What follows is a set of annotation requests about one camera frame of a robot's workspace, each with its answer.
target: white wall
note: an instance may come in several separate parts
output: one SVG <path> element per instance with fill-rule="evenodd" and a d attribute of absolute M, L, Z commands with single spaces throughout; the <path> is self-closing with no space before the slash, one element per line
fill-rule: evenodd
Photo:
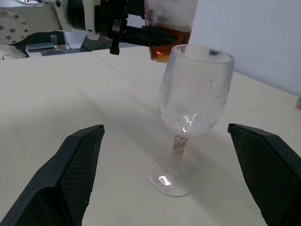
<path fill-rule="evenodd" d="M 301 0 L 199 0 L 190 43 L 222 49 L 236 70 L 301 96 Z"/>

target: table surface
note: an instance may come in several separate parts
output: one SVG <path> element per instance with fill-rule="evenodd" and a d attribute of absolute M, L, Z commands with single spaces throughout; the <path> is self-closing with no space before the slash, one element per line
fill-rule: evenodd
<path fill-rule="evenodd" d="M 0 62 L 0 219 L 34 173 L 75 131 L 104 124 L 84 226 L 264 226 L 227 133 L 240 123 L 278 134 L 301 155 L 297 97 L 234 73 L 216 126 L 190 138 L 185 158 L 200 173 L 188 196 L 171 198 L 149 179 L 171 153 L 173 134 L 158 115 L 165 64 L 144 47 Z"/>

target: glass stem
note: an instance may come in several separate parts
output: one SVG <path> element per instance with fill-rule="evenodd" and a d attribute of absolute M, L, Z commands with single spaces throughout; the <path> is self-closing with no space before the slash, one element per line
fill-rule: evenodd
<path fill-rule="evenodd" d="M 182 137 L 179 135 L 174 136 L 174 146 L 172 152 L 171 165 L 167 169 L 167 173 L 172 177 L 178 174 L 178 171 L 181 167 L 183 153 L 187 141 L 187 137 Z"/>

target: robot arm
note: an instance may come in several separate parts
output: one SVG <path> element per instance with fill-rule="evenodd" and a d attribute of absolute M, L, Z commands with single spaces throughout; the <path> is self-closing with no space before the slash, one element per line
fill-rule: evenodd
<path fill-rule="evenodd" d="M 89 39 L 112 39 L 111 53 L 119 42 L 142 46 L 177 41 L 154 27 L 127 26 L 128 15 L 144 19 L 143 0 L 0 0 L 0 44 L 13 44 L 37 32 L 87 31 Z"/>

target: glass base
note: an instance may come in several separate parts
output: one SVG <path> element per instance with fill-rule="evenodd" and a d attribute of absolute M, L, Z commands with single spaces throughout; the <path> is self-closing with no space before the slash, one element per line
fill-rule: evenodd
<path fill-rule="evenodd" d="M 189 161 L 183 160 L 179 170 L 170 169 L 171 157 L 156 160 L 150 170 L 150 180 L 161 193 L 182 197 L 191 193 L 196 184 L 196 174 Z"/>

